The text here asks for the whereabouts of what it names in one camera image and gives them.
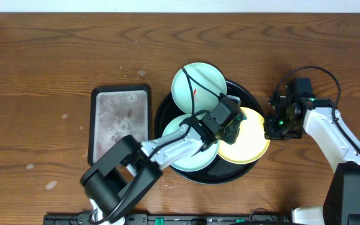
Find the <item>green yellow sponge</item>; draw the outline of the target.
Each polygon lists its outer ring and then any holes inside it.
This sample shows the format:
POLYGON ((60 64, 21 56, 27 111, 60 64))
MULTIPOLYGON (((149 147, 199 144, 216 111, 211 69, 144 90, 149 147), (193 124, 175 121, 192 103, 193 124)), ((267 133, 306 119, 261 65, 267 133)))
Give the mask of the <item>green yellow sponge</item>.
POLYGON ((246 120, 246 119, 247 119, 247 117, 242 111, 236 117, 237 121, 243 121, 243 120, 246 120))

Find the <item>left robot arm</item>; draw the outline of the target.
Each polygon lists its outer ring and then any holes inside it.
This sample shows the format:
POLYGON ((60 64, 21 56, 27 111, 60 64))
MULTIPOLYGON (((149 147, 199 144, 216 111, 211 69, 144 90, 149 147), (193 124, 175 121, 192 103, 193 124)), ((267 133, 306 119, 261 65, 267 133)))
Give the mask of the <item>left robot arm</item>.
POLYGON ((132 135, 121 138, 81 177, 92 202, 91 224, 113 224, 127 214, 156 184, 163 170, 173 166, 181 172, 206 168, 218 154, 219 142, 233 144, 241 112, 190 116, 172 133, 138 142, 132 135))

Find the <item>yellow plate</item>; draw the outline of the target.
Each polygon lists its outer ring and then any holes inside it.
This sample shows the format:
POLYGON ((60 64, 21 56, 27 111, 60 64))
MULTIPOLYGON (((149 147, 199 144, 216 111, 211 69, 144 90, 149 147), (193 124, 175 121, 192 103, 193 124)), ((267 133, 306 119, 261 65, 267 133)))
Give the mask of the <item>yellow plate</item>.
POLYGON ((232 145, 219 142, 217 154, 234 164, 248 164, 258 160, 269 147, 270 140, 264 137, 264 117, 257 111, 241 107, 246 116, 240 125, 239 135, 232 145))

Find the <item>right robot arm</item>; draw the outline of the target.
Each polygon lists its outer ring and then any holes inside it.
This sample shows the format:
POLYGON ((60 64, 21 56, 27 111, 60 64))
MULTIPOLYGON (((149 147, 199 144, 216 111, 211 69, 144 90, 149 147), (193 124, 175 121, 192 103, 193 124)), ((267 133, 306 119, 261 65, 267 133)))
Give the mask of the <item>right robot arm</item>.
POLYGON ((272 140, 313 138, 334 176, 322 206, 292 210, 295 224, 360 224, 360 142, 344 123, 336 103, 313 94, 274 96, 275 114, 264 122, 272 140))

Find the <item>light blue plate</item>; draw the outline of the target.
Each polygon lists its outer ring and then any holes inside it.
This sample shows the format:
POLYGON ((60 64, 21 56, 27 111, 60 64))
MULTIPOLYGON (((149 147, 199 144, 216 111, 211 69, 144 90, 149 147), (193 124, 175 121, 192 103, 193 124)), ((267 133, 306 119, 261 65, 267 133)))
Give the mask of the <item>light blue plate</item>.
POLYGON ((171 94, 176 106, 184 113, 192 113, 191 96, 194 99, 194 111, 212 111, 218 105, 221 93, 227 94, 227 84, 223 74, 214 66, 204 62, 194 62, 184 66, 190 75, 192 94, 187 77, 180 69, 172 80, 171 94))
MULTIPOLYGON (((166 136, 168 134, 173 133, 179 128, 180 122, 183 122, 186 118, 188 118, 190 114, 183 114, 174 118, 164 129, 162 136, 166 136)), ((213 162, 214 158, 217 156, 219 150, 219 143, 212 144, 209 149, 205 151, 199 151, 197 154, 182 158, 173 164, 172 167, 184 172, 195 172, 207 167, 211 162, 213 162)))

